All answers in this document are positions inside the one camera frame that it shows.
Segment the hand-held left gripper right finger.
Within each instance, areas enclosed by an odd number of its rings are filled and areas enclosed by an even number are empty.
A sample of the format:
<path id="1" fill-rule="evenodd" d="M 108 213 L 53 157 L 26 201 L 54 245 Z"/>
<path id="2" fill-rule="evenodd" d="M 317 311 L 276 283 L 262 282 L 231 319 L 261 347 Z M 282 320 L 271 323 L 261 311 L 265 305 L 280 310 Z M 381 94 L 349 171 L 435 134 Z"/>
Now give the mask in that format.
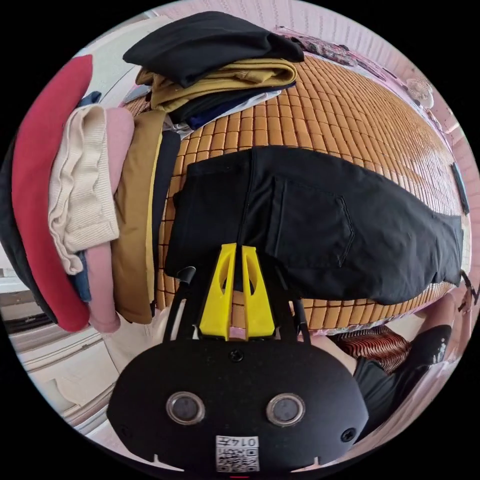
<path id="1" fill-rule="evenodd" d="M 249 341 L 272 337 L 276 326 L 255 247 L 241 247 L 241 264 L 245 337 Z"/>

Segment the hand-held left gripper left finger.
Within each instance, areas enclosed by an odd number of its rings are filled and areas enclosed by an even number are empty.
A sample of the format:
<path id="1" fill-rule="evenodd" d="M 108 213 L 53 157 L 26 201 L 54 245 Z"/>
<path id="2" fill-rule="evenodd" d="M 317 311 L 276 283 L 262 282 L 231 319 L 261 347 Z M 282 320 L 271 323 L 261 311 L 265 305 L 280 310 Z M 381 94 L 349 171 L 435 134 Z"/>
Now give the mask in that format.
<path id="1" fill-rule="evenodd" d="M 203 337 L 229 340 L 236 250 L 236 243 L 223 244 L 215 261 L 199 322 Z"/>

